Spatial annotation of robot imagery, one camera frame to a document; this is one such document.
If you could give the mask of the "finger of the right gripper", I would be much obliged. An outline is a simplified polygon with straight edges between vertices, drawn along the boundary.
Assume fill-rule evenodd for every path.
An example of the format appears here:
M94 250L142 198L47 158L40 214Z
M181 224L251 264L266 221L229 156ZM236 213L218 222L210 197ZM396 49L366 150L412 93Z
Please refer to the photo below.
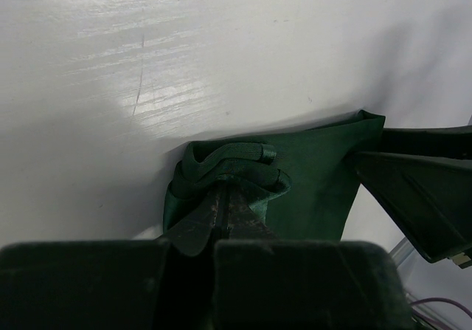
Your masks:
M471 127L386 128L379 151L425 157L471 160Z
M471 251L471 161L358 152L352 167L430 263Z

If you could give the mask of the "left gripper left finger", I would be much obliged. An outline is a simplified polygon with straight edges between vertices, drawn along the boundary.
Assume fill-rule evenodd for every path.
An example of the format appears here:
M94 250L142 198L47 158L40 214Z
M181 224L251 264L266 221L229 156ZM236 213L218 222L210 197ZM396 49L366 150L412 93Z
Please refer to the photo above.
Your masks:
M3 329L211 329L211 236L223 187L151 240L1 249Z

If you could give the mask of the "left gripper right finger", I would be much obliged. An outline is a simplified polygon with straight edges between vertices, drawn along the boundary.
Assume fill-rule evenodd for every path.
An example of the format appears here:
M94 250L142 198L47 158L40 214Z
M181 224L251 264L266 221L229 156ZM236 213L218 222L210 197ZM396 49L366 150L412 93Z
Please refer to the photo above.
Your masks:
M236 188L214 247L217 329L411 329L395 264L363 241L278 239Z

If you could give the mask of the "dark green cloth napkin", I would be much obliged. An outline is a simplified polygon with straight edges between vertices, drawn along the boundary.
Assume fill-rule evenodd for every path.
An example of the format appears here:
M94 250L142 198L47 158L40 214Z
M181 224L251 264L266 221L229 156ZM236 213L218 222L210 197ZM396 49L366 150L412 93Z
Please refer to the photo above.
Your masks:
M163 229L194 210L213 185L228 182L278 236L338 241L360 185L345 159L376 149L384 123L359 111L290 133L192 141L167 188Z

